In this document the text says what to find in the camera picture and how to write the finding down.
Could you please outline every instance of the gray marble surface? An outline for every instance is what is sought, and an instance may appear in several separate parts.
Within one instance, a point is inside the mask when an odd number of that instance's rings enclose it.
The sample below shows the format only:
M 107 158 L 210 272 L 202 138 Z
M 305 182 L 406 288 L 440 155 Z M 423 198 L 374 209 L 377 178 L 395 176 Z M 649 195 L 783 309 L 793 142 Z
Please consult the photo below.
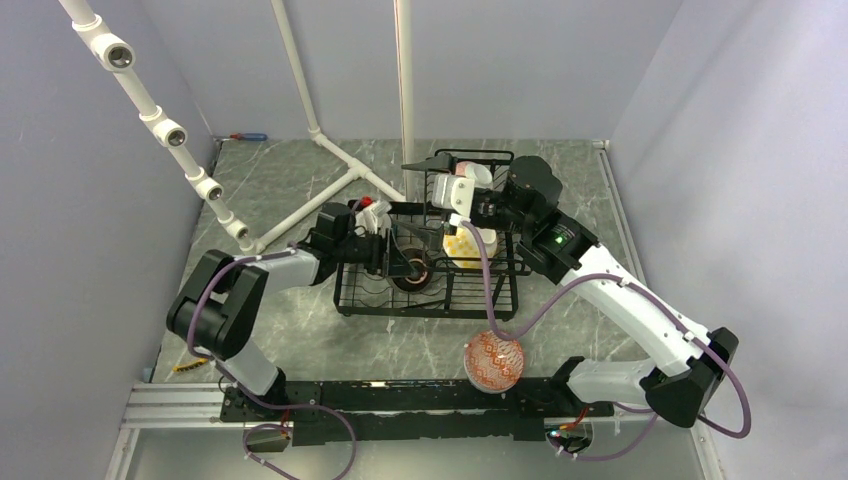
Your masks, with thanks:
M 401 147 L 397 140 L 341 141 L 345 151 L 369 165 L 398 190 L 403 189 Z M 612 196 L 589 141 L 421 140 L 416 157 L 437 148 L 494 148 L 516 155 L 539 155 L 552 165 L 564 188 L 560 208 L 593 230 L 622 265 L 629 265 L 619 234 Z M 306 140 L 226 142 L 214 177 L 224 186 L 230 208 L 261 235 L 320 192 L 346 171 L 343 162 Z M 334 200 L 379 196 L 376 188 L 358 180 Z M 315 214 L 283 235 L 268 251 L 301 239 Z M 186 275 L 208 249 L 240 253 L 235 242 L 204 207 L 191 244 Z M 519 277 L 521 308 L 505 324 L 523 324 L 556 290 L 547 279 Z M 262 301 L 254 340 L 292 380 L 369 380 L 463 378 L 465 343 L 486 328 L 485 320 L 393 318 L 338 314 L 333 305 L 333 279 L 320 286 L 268 293 Z M 525 376 L 549 376 L 572 355 L 593 359 L 634 360 L 644 352 L 597 308 L 574 294 L 563 297 L 546 317 L 521 339 L 526 353 Z M 171 333 L 162 342 L 155 382 L 217 380 L 206 365 L 172 373 L 175 364 L 190 360 L 185 343 Z

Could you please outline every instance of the orange patterned bowl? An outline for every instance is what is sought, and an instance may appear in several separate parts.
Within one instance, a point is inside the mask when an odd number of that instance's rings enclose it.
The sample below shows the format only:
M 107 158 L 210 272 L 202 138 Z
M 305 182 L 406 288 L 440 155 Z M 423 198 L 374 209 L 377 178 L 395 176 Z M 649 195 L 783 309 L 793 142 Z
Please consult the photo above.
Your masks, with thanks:
M 479 333 L 465 347 L 465 373 L 486 393 L 503 393 L 524 372 L 524 350 L 515 341 L 501 340 L 491 330 Z

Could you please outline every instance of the black wire dish rack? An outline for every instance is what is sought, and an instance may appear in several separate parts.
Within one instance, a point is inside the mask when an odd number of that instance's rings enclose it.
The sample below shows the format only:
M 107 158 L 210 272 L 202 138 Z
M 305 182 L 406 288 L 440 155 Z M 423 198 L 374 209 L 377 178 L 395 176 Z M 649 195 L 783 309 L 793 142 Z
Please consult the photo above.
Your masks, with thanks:
M 457 157 L 457 163 L 474 162 L 488 167 L 492 172 L 495 190 L 503 188 L 509 164 L 515 158 L 514 153 L 506 150 L 440 149 L 434 155 L 442 152 Z M 469 154 L 480 158 L 467 157 Z M 398 225 L 405 222 L 420 227 L 441 228 L 447 214 L 431 203 L 438 173 L 444 172 L 424 172 L 425 203 L 392 202 L 392 210 L 389 212 L 393 221 L 390 241 L 394 241 L 397 250 L 401 252 L 418 251 L 422 254 L 427 265 L 427 275 L 431 276 L 426 287 L 420 291 L 406 291 L 398 288 L 396 282 L 369 275 L 359 265 L 340 264 L 333 296 L 339 313 L 346 316 L 486 318 L 483 271 L 479 268 L 462 268 L 453 261 L 476 260 L 479 264 L 479 258 L 448 257 L 441 248 L 428 248 L 412 232 Z M 510 320 L 518 311 L 517 277 L 531 273 L 515 253 L 512 234 L 498 232 L 497 253 L 489 265 L 495 317 Z

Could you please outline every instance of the wall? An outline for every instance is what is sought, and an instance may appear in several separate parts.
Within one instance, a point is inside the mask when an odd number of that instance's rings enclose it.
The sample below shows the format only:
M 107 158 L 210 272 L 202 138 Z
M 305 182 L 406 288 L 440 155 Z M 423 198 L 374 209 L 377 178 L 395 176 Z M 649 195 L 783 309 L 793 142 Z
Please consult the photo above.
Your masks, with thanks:
M 730 479 L 848 477 L 846 44 L 846 2 L 684 2 L 612 138 L 651 285 L 740 337 Z
M 134 0 L 92 1 L 209 159 L 188 86 Z M 103 478 L 158 348 L 199 199 L 58 2 L 0 16 L 0 478 Z
M 609 138 L 681 0 L 413 1 L 418 138 Z M 268 0 L 143 0 L 217 135 L 306 138 Z M 319 121 L 400 137 L 392 2 L 285 2 Z

